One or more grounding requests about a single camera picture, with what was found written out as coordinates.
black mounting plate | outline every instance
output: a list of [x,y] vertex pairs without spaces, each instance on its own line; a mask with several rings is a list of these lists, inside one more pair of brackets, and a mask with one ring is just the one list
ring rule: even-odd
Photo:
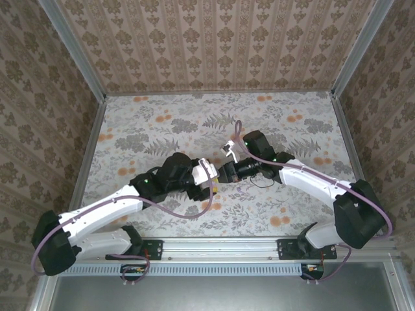
[[163,255],[163,240],[143,240],[140,256],[147,257],[149,260],[161,260]]
[[282,238],[277,240],[278,246],[278,259],[279,260],[298,260],[298,259],[309,259],[309,260],[319,260],[322,258],[322,253],[324,259],[337,259],[336,247],[334,245],[325,246],[322,249],[316,249],[315,252],[311,253],[309,256],[299,256],[297,249],[296,238]]

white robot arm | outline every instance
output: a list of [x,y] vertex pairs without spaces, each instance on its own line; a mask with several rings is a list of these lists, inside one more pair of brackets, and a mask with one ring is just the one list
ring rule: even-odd
[[[210,179],[218,176],[215,166],[207,159],[190,160],[184,154],[175,153],[166,159],[162,167],[136,176],[129,185],[89,206],[60,215],[55,215],[53,211],[44,213],[33,234],[35,248],[52,229],[67,223],[40,250],[39,258],[45,273],[56,275],[68,269],[77,259],[94,259],[109,254],[138,255],[143,241],[134,227],[126,225],[112,232],[94,232],[118,218],[150,206],[142,200],[159,203],[172,191],[184,190],[195,201],[207,199],[209,189],[201,187],[208,181],[206,172]],[[118,200],[125,196],[132,198]],[[90,209],[90,212],[77,218],[77,215]]]
[[[290,244],[290,249],[284,250],[285,253],[296,253],[292,258],[310,258],[313,253],[320,256],[320,249],[338,243],[360,249],[385,225],[385,219],[378,211],[346,190],[357,192],[380,206],[366,181],[350,183],[338,180],[333,184],[333,178],[307,167],[293,155],[275,153],[260,131],[246,134],[243,141],[253,157],[240,161],[235,150],[232,150],[234,142],[225,144],[221,151],[226,156],[232,155],[234,161],[219,168],[220,183],[235,183],[261,173],[267,179],[303,190],[333,209],[334,220],[311,224],[299,234],[295,243]],[[275,162],[276,165],[258,161],[259,159],[268,163]]]

table surface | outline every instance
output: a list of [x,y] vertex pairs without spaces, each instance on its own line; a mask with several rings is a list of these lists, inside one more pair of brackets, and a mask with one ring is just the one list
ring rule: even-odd
[[[109,97],[106,102],[83,205],[162,165],[174,152],[206,157],[219,168],[231,161],[219,148],[234,138],[237,119],[243,133],[261,130],[276,152],[287,151],[334,178],[354,180],[328,92]],[[254,182],[270,184],[261,176]],[[275,183],[261,189],[246,179],[217,188],[211,210],[199,219],[148,208],[109,227],[132,224],[142,236],[274,236],[297,235],[313,222],[333,219],[332,207],[293,187]],[[195,214],[207,203],[181,193],[163,204],[176,213]]]

gray leaf pattern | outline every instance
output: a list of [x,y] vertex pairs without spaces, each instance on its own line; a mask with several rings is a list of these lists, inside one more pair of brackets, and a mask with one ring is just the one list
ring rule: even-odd
[[[306,165],[339,179],[353,173],[328,93],[237,93],[108,97],[82,204],[126,185],[133,177],[163,164],[174,152],[206,157],[217,168],[231,159],[220,147],[261,130],[275,151],[287,151]],[[270,185],[262,175],[253,181]],[[194,220],[175,218],[155,208],[128,215],[117,225],[134,225],[143,236],[297,235],[315,221],[333,219],[332,207],[284,185],[257,188],[249,179],[218,184],[211,209]],[[169,194],[161,203],[178,214],[199,213],[208,201],[186,193]]]

black cable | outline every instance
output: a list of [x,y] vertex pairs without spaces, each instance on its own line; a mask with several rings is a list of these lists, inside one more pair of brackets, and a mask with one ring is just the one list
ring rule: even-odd
[[272,184],[271,184],[271,185],[261,187],[261,186],[257,185],[256,183],[254,183],[254,182],[252,181],[252,176],[250,176],[250,177],[249,177],[249,180],[251,181],[251,183],[253,183],[253,184],[254,184],[254,186],[256,186],[256,187],[258,187],[258,188],[261,188],[261,189],[263,189],[263,188],[269,188],[269,187],[272,187],[272,186],[275,184],[275,180],[272,180]]
[[159,169],[161,169],[161,167],[153,167],[153,168],[150,168],[150,169],[147,171],[147,173],[153,173],[153,171],[155,171],[155,170],[159,170]]

